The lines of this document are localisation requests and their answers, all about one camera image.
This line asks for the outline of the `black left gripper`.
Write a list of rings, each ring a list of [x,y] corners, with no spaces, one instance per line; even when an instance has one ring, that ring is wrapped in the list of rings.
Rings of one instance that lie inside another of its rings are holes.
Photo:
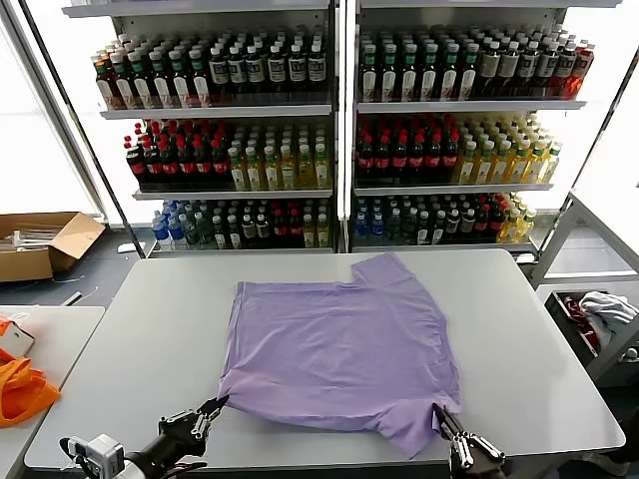
[[[214,397],[195,409],[163,416],[158,437],[142,451],[131,453],[130,461],[142,472],[168,472],[184,457],[202,457],[212,423],[228,400],[228,396]]]

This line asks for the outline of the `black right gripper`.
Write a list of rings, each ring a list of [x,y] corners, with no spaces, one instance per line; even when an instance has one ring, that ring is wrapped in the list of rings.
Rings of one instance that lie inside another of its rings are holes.
[[[452,479],[498,479],[511,474],[511,461],[486,438],[466,431],[445,407],[433,404],[435,430],[449,443]],[[470,455],[473,465],[470,467]]]

